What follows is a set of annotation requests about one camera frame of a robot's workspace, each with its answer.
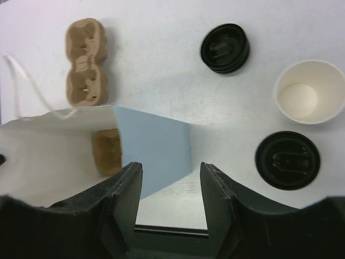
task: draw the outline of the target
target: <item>black plastic lid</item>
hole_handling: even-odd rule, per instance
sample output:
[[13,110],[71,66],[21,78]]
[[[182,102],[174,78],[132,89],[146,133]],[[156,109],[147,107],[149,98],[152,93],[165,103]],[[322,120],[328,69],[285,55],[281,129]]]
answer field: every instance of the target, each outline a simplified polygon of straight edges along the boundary
[[238,70],[249,56],[249,42],[236,24],[214,28],[201,45],[201,58],[214,72],[225,74]]
[[261,177],[282,190],[307,186],[320,169],[316,146],[307,137],[291,131],[277,132],[264,139],[255,160]]

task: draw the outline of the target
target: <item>table surface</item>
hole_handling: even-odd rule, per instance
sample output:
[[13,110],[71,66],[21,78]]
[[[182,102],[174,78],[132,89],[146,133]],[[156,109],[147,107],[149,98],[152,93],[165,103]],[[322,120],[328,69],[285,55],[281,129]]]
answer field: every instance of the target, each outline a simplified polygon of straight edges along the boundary
[[[66,29],[82,18],[98,19],[108,37],[108,103],[191,124],[194,172],[142,200],[137,223],[204,229],[202,161],[298,208],[345,193],[345,113],[303,126],[285,119],[272,99],[279,74],[300,60],[323,59],[345,70],[344,13],[342,0],[11,0],[0,5],[0,53],[13,53],[46,99],[56,109],[67,108]],[[199,56],[204,36],[223,23],[242,26],[251,45],[245,66],[228,76],[212,72]],[[3,60],[0,73],[4,123],[15,117]],[[27,83],[19,83],[23,115],[46,113]],[[320,151],[319,176],[303,189],[275,189],[257,173],[256,147],[280,130],[306,135]]]

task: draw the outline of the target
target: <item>empty cup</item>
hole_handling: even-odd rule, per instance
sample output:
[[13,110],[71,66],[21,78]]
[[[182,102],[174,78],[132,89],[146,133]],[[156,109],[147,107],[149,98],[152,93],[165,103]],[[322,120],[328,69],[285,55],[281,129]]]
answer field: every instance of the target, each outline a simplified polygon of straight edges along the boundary
[[345,105],[345,76],[333,64],[304,60],[288,67],[274,86],[279,110],[302,124],[318,124],[337,116]]

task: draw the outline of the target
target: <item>black lid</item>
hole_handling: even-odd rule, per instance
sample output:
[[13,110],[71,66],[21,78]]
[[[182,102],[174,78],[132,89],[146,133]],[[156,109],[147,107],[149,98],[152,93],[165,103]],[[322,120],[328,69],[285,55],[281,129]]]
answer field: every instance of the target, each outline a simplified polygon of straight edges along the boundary
[[249,42],[243,29],[236,24],[214,28],[201,45],[201,58],[214,72],[238,70],[249,56]]
[[307,186],[320,169],[316,146],[307,137],[291,131],[277,132],[264,139],[255,160],[261,177],[282,190]]

